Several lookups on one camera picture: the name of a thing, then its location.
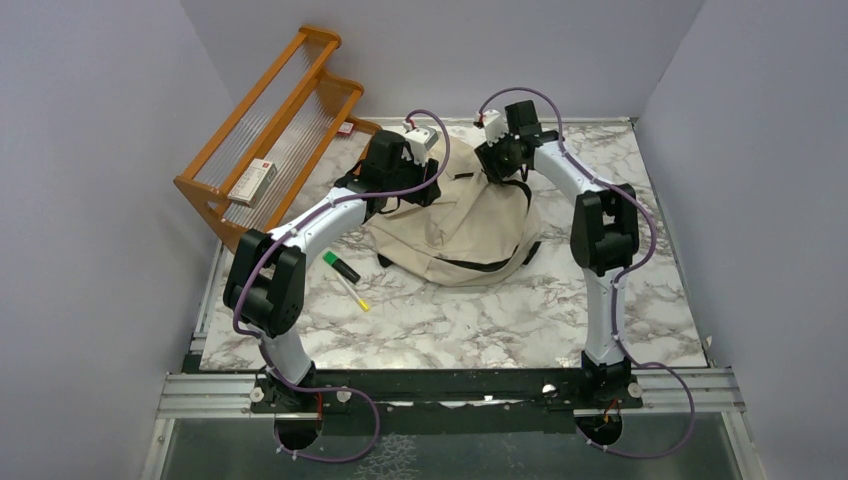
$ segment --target glass panel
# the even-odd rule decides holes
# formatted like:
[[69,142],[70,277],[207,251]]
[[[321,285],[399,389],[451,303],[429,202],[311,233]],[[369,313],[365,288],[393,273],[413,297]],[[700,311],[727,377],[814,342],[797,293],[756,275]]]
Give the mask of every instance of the glass panel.
[[[624,435],[616,447],[654,452],[680,438],[687,415],[635,415],[624,421]],[[741,479],[719,414],[699,414],[695,434],[685,448],[651,461],[601,453],[585,445],[579,435],[504,433],[386,435],[369,456],[358,462],[325,465],[292,461],[291,456],[277,454],[271,430],[270,420],[179,420],[162,478]],[[367,440],[325,436],[308,451],[349,455]]]

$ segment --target white marble floor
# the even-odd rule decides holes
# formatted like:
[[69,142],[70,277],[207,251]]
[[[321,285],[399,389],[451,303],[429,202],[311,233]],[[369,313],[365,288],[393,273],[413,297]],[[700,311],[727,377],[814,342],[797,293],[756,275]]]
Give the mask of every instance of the white marble floor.
[[[449,130],[472,146],[483,140],[473,127]],[[583,161],[616,183],[632,184],[659,218],[629,125],[569,125],[565,133]],[[365,141],[365,136],[357,136],[325,153],[287,217],[322,198],[353,164]],[[316,364],[322,368],[578,365],[586,338],[586,293],[568,247],[573,209],[540,175],[531,173],[529,183],[543,222],[542,247],[530,265],[498,285],[449,288],[424,282],[396,266],[383,269],[365,228],[336,242],[331,250],[362,275],[356,288],[372,310],[362,312],[330,267],[315,262],[307,273],[306,304],[296,328]],[[647,227],[641,226],[642,238],[647,238]],[[227,271],[228,266],[216,279],[216,303],[201,369],[259,368],[263,363],[256,342],[232,331],[232,312],[221,301]],[[629,276],[627,295],[627,336],[638,360],[673,366],[706,364],[662,224],[657,254]]]

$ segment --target small box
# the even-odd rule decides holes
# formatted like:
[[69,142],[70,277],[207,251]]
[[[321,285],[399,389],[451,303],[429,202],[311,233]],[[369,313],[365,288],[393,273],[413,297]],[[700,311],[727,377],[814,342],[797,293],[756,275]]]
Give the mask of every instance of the small box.
[[353,123],[351,122],[342,123],[336,132],[337,135],[342,137],[349,137],[351,133],[353,133]]
[[277,175],[277,166],[274,162],[255,158],[230,190],[227,198],[251,208],[255,207],[265,190],[268,190],[275,175]]

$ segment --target white wall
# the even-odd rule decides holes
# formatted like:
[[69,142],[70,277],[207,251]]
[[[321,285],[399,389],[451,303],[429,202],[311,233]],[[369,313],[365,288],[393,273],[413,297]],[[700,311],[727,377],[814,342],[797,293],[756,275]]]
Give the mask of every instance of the white wall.
[[848,2],[707,0],[637,124],[769,478],[848,471]]
[[235,102],[312,23],[341,34],[330,65],[365,86],[360,115],[470,117],[526,85],[566,116],[616,117],[641,113],[702,0],[181,2]]
[[171,183],[232,109],[176,0],[0,7],[0,478],[136,478],[214,237]]

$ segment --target pen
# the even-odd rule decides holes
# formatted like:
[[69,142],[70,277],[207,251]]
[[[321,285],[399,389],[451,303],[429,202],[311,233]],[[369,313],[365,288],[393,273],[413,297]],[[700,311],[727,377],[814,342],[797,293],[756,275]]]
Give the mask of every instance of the pen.
[[350,280],[350,283],[356,283],[361,278],[356,270],[351,268],[350,265],[344,262],[338,255],[331,251],[327,251],[324,254],[324,261],[327,262],[327,265],[333,267],[333,270],[342,274],[343,277]]
[[350,286],[347,280],[345,280],[345,278],[339,272],[335,272],[335,274],[336,277],[339,279],[339,282],[341,282],[342,286],[347,291],[347,294],[350,295],[350,298],[352,298],[357,305],[359,305],[359,308],[361,308],[364,312],[371,310],[371,307],[369,307],[368,304],[365,303],[365,300],[359,298],[359,295],[356,294],[356,290],[354,290],[353,287]]

